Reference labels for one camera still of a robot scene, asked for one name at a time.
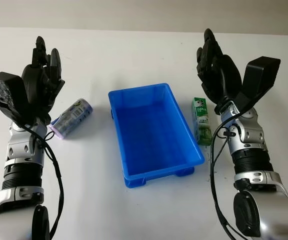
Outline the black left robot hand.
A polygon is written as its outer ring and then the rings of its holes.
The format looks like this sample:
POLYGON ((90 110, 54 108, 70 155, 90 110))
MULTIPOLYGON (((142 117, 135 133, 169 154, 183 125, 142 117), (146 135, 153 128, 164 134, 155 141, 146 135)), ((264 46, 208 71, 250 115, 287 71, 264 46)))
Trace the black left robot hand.
POLYGON ((49 112, 65 81, 62 80, 59 51, 46 52, 45 41, 38 36, 32 51, 32 62, 22 73, 29 108, 46 126, 51 123, 49 112))

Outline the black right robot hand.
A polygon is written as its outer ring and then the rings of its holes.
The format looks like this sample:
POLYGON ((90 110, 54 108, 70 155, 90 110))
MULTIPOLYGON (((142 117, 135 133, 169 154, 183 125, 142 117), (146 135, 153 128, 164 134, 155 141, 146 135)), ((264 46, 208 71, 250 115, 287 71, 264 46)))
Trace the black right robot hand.
POLYGON ((242 89, 242 79, 232 58, 223 54, 211 29, 204 31, 204 45, 196 51, 197 75, 206 96, 220 115, 242 89))

